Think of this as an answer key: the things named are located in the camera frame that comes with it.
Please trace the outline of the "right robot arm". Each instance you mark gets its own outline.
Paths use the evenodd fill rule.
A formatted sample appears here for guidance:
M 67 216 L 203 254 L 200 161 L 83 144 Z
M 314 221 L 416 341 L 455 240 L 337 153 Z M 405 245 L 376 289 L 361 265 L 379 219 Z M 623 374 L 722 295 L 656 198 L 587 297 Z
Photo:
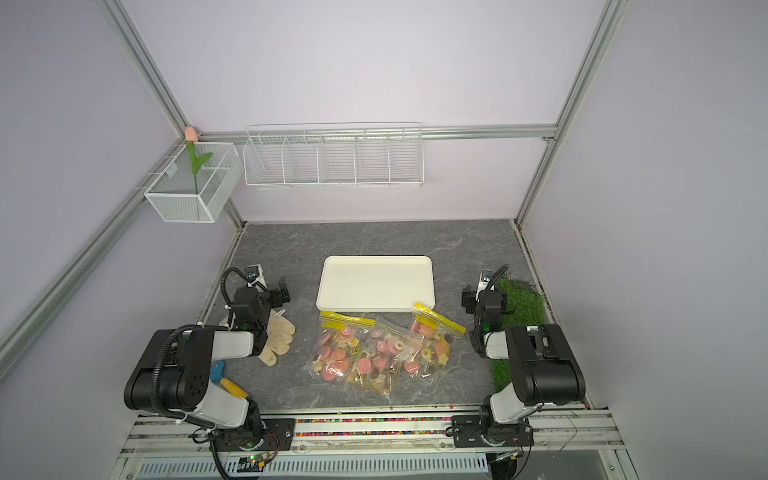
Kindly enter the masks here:
M 461 305 L 474 318 L 470 340 L 482 358 L 507 362 L 511 382 L 488 396 L 476 414 L 455 415 L 446 433 L 458 448 L 516 448 L 534 444 L 528 418 L 547 405 L 585 399 L 586 382 L 562 328 L 556 324 L 503 326 L 508 295 L 497 288 L 508 267 L 483 270 Z

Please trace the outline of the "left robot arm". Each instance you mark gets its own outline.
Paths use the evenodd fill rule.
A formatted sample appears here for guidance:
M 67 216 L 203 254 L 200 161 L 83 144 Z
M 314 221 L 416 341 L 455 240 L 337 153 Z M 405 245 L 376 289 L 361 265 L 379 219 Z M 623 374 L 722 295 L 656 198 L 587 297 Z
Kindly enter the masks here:
M 273 367 L 289 351 L 296 328 L 282 313 L 291 300 L 287 282 L 268 288 L 260 266 L 229 267 L 219 290 L 226 318 L 156 331 L 126 383 L 124 403 L 195 426 L 193 439 L 215 452 L 276 453 L 286 448 L 286 434 L 264 422 L 257 402 L 224 370 L 226 361 L 246 358 Z

